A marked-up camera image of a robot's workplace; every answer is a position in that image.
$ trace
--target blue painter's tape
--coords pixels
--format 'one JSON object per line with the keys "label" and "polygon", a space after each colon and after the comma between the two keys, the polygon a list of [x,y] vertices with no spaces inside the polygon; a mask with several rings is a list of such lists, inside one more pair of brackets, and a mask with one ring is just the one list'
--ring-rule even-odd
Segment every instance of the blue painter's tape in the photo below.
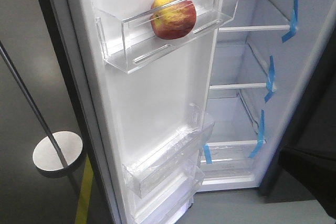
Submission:
{"label": "blue painter's tape", "polygon": [[268,102],[269,99],[271,99],[273,95],[274,95],[273,91],[268,91],[267,95],[264,97],[265,102]]}
{"label": "blue painter's tape", "polygon": [[292,38],[298,30],[299,21],[299,0],[294,0],[293,11],[292,11],[292,21],[290,22],[289,32],[282,36],[282,43],[286,42]]}
{"label": "blue painter's tape", "polygon": [[275,80],[275,67],[274,67],[274,60],[273,56],[271,55],[269,57],[269,69],[268,69],[268,76],[267,76],[267,82],[266,82],[266,88],[268,90],[268,94],[265,96],[265,102],[268,102],[269,99],[274,95],[274,80]]}
{"label": "blue painter's tape", "polygon": [[207,164],[212,164],[211,152],[207,144],[203,145],[204,156]]}
{"label": "blue painter's tape", "polygon": [[254,158],[258,152],[261,150],[262,146],[264,145],[265,141],[265,112],[264,110],[261,111],[260,123],[259,123],[259,132],[258,132],[258,141],[257,146],[248,156],[249,158]]}

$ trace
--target yellow floor line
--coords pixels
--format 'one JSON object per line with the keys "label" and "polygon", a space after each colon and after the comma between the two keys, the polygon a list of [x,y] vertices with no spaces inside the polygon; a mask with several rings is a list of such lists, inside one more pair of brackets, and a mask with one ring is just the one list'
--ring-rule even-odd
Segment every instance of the yellow floor line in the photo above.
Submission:
{"label": "yellow floor line", "polygon": [[89,161],[86,157],[84,174],[82,184],[80,188],[80,194],[78,199],[77,213],[75,218],[75,224],[86,224],[88,218],[88,210],[90,204],[91,188],[93,180],[93,171]]}

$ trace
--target floor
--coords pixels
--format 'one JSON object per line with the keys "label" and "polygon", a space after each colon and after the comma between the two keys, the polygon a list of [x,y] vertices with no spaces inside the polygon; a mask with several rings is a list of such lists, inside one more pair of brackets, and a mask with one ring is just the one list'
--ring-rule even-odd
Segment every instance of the floor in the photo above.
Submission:
{"label": "floor", "polygon": [[[0,10],[0,40],[51,131],[80,135],[38,1],[0,0]],[[92,176],[88,197],[79,197],[85,156],[68,176],[38,172],[32,153],[45,136],[0,59],[0,223],[111,223]]]}
{"label": "floor", "polygon": [[[0,39],[49,127],[80,134],[37,0],[0,0],[0,10]],[[0,223],[111,223],[94,178],[89,200],[79,202],[84,162],[67,177],[37,171],[31,156],[45,133],[2,60],[0,96]],[[194,199],[177,224],[335,223],[317,201],[265,204],[253,189]],[[83,204],[87,215],[79,220]]]}
{"label": "floor", "polygon": [[196,194],[176,224],[334,224],[316,200],[264,203],[256,190]]}

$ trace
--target red apple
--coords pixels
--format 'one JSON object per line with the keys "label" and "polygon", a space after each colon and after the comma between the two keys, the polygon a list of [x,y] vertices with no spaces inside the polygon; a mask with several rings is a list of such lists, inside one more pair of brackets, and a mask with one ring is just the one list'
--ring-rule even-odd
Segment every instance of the red apple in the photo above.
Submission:
{"label": "red apple", "polygon": [[[174,0],[155,0],[151,9]],[[186,0],[153,13],[151,25],[154,33],[162,39],[178,39],[186,36],[196,23],[196,9],[192,1]]]}

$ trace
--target stand base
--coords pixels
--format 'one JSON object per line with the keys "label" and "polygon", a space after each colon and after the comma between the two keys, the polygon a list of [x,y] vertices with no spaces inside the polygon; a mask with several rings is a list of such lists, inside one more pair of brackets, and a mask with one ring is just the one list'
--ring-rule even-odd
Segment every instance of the stand base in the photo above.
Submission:
{"label": "stand base", "polygon": [[49,137],[42,139],[33,152],[33,162],[36,167],[45,172],[59,172],[71,166],[83,150],[83,142],[79,135],[70,131],[59,131],[52,134],[62,150],[68,164],[63,167]]}

